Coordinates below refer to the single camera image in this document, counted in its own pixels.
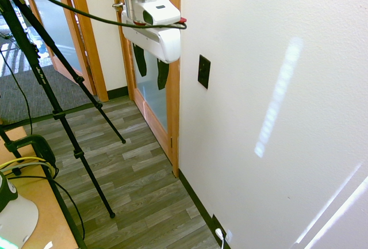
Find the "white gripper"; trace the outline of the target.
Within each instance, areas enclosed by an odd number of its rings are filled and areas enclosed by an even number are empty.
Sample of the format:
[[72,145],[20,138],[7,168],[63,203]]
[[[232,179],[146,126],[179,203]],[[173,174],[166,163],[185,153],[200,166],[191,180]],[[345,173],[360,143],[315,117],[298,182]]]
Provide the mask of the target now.
[[147,74],[144,50],[156,56],[158,65],[158,89],[166,86],[169,64],[180,58],[181,33],[174,28],[129,28],[122,27],[126,39],[133,43],[133,51],[141,76]]

